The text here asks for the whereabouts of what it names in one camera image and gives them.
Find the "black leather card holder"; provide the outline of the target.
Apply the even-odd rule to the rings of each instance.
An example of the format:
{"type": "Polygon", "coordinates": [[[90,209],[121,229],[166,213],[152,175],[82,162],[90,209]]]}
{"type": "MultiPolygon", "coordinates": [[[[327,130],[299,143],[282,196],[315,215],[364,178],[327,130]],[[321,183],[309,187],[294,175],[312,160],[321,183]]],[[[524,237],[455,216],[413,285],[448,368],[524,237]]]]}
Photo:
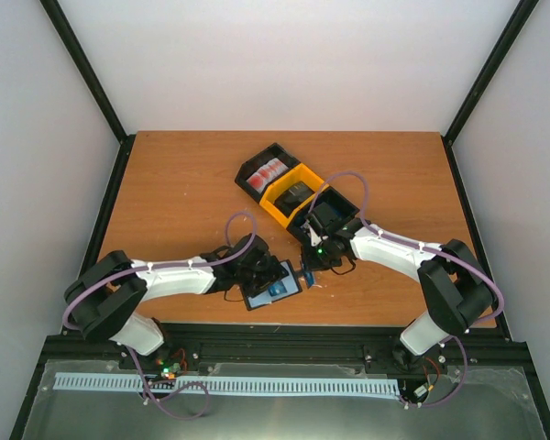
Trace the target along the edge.
{"type": "Polygon", "coordinates": [[[285,272],[285,276],[271,283],[263,291],[252,291],[250,286],[242,286],[240,288],[248,311],[271,305],[303,291],[291,261],[289,259],[283,260],[280,266],[285,272]]]}

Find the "black bin with blue cards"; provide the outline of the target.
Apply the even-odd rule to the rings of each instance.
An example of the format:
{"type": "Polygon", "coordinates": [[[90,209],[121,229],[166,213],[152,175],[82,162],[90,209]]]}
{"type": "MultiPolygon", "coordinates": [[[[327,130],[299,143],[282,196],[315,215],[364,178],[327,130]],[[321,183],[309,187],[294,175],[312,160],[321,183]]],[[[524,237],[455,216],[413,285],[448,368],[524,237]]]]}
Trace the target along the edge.
{"type": "Polygon", "coordinates": [[[300,243],[311,246],[312,238],[330,237],[349,223],[359,209],[332,187],[324,189],[312,204],[313,197],[297,214],[291,216],[286,230],[300,243]]]}

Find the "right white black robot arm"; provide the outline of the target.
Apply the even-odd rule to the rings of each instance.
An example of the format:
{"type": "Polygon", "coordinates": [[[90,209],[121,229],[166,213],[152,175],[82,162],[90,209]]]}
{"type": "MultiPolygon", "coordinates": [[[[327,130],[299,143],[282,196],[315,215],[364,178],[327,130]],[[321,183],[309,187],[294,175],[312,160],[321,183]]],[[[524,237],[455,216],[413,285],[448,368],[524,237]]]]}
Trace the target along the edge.
{"type": "Polygon", "coordinates": [[[368,261],[395,270],[421,286],[426,311],[400,335],[414,356],[453,336],[462,336],[485,312],[501,311],[504,301],[470,248],[452,239],[444,245],[425,243],[353,219],[339,227],[318,225],[311,215],[301,226],[306,235],[303,262],[310,270],[335,270],[342,259],[368,261]]]}

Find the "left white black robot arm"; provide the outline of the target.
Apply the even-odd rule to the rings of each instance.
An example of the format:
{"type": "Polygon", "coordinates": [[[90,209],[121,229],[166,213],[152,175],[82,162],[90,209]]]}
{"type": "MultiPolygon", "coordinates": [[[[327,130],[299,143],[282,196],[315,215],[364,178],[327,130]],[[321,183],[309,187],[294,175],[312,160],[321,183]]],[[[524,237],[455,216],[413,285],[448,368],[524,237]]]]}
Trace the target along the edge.
{"type": "Polygon", "coordinates": [[[139,353],[151,368],[162,369],[171,362],[172,346],[160,325],[139,314],[138,307],[163,297],[227,292],[235,286],[249,310],[297,288],[290,263],[271,255],[258,239],[164,262],[132,260],[113,251],[64,293],[63,324],[88,342],[113,341],[139,353]]]}

